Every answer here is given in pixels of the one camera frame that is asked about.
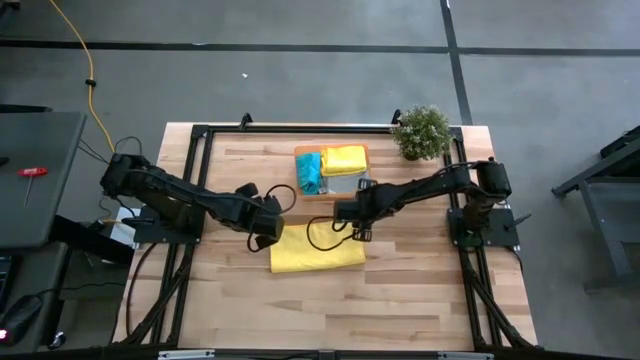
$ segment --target wooden table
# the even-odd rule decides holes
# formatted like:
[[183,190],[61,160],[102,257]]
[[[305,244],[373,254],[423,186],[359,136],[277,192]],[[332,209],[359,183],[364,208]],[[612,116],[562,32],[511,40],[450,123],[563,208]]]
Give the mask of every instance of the wooden table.
[[[158,166],[178,177],[192,125],[167,124],[160,149]],[[469,161],[494,155],[487,127],[462,130]],[[275,184],[295,186],[296,146],[353,142],[368,144],[372,172],[380,182],[404,183],[443,166],[442,160],[404,160],[391,135],[218,133],[207,188],[233,191],[255,182],[264,194]],[[291,196],[285,189],[276,195],[288,206]],[[250,253],[246,234],[207,218],[191,270],[180,347],[471,350],[459,258],[445,222],[449,206],[448,197],[441,196],[376,222],[373,242],[365,245],[364,265],[289,274],[272,274],[269,250]],[[285,220],[306,223],[313,216],[332,214],[332,209],[330,202],[299,200]],[[536,343],[518,261],[507,250],[486,250],[496,302],[521,334]],[[142,266],[133,292],[133,327],[158,296],[166,252],[166,245],[158,245]],[[141,254],[136,252],[131,269]],[[116,341],[124,338],[125,300]],[[486,311],[478,308],[489,341]],[[163,336],[172,309],[170,303]]]

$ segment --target teal cloth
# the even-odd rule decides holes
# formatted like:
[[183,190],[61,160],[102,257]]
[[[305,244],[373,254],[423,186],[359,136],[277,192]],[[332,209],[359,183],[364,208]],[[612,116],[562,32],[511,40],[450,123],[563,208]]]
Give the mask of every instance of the teal cloth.
[[305,195],[317,195],[320,188],[320,153],[307,153],[296,157],[298,186]]

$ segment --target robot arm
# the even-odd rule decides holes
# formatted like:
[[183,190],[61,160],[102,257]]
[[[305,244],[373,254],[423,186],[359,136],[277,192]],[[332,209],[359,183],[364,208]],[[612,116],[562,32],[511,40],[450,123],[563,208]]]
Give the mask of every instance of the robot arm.
[[[471,181],[469,170],[477,170],[478,185]],[[353,224],[354,240],[371,241],[371,225],[392,216],[406,204],[445,194],[465,193],[470,201],[465,205],[467,230],[480,231],[494,204],[511,194],[511,186],[503,164],[489,161],[453,164],[432,176],[412,180],[402,185],[377,184],[361,180],[353,200],[337,200],[334,205],[336,222]]]
[[280,238],[284,226],[278,200],[257,196],[254,183],[234,193],[215,193],[167,174],[143,156],[114,154],[100,185],[111,198],[122,195],[142,201],[167,227],[178,232],[188,233],[197,227],[193,208],[205,209],[213,219],[235,231],[255,233],[273,242]]

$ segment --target potted plant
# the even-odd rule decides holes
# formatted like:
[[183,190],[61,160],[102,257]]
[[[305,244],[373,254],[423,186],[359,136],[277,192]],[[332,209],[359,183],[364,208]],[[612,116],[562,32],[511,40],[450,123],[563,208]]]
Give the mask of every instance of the potted plant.
[[416,106],[398,118],[400,126],[391,129],[393,141],[407,160],[429,160],[449,152],[449,121],[435,106]]

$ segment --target yellow towel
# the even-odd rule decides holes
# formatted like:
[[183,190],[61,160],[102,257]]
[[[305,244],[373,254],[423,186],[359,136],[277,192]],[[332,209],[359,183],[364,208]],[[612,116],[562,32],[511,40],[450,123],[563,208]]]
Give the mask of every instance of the yellow towel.
[[367,170],[362,146],[328,147],[322,150],[322,176],[354,175]]
[[[335,232],[331,223],[314,223],[309,229],[316,246],[328,248],[352,233],[348,225]],[[271,272],[294,272],[333,269],[340,266],[362,264],[365,261],[362,242],[346,240],[331,251],[318,251],[307,241],[307,225],[285,226],[280,241],[271,246]]]

